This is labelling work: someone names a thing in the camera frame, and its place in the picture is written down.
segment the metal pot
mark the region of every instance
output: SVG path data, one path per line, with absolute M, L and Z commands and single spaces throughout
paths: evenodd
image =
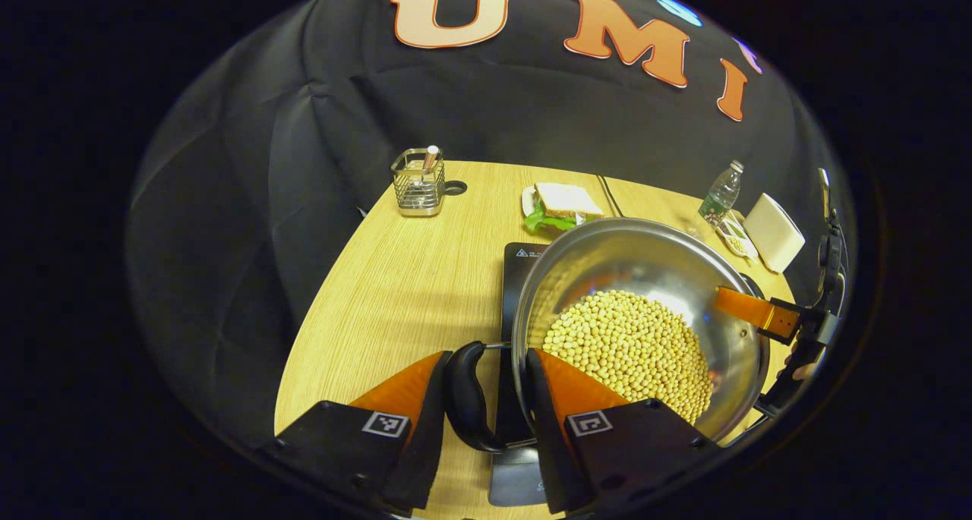
M 634 292 L 658 300 L 698 334 L 715 388 L 695 428 L 722 440 L 753 408 L 768 369 L 768 340 L 749 323 L 715 309 L 718 287 L 753 295 L 746 280 L 707 244 L 642 219 L 600 219 L 563 233 L 538 258 L 525 279 L 513 321 L 513 380 L 523 415 L 532 427 L 524 396 L 528 348 L 539 348 L 563 309 L 596 291 Z M 502 443 L 486 425 L 485 400 L 475 381 L 475 364 L 485 349 L 462 347 L 447 367 L 447 413 L 453 429 L 473 448 L 501 452 L 525 443 Z

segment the water bottle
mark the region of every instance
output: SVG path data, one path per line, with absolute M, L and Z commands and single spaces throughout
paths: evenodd
M 728 169 L 712 182 L 712 188 L 708 189 L 708 194 L 702 205 L 699 206 L 699 215 L 711 225 L 718 225 L 722 222 L 725 213 L 732 209 L 733 203 L 739 197 L 739 182 L 743 175 L 743 164 L 733 160 Z

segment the tissue box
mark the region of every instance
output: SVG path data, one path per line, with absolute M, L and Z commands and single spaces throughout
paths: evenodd
M 763 263 L 771 271 L 781 273 L 806 243 L 787 211 L 769 195 L 759 196 L 753 211 L 743 222 L 743 228 L 756 245 Z

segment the black cooktop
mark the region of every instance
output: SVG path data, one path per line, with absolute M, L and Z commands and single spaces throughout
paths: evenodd
M 503 324 L 500 337 L 513 340 L 513 316 L 516 302 L 527 280 L 527 274 L 546 244 L 510 243 L 503 250 Z M 527 440 L 532 432 L 523 419 L 523 411 L 513 386 L 513 366 L 510 350 L 500 350 L 500 388 L 497 394 L 496 434 L 513 443 Z M 537 460 L 537 448 L 528 446 L 493 455 L 493 477 L 490 481 L 489 502 L 493 506 L 527 506 L 546 503 L 544 482 Z

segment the bread slice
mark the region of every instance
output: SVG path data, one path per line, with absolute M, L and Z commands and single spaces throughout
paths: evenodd
M 601 218 L 604 211 L 594 203 L 587 190 L 571 184 L 556 184 L 556 182 L 537 182 L 537 195 L 544 202 L 546 215 L 562 219 L 580 215 L 589 219 Z

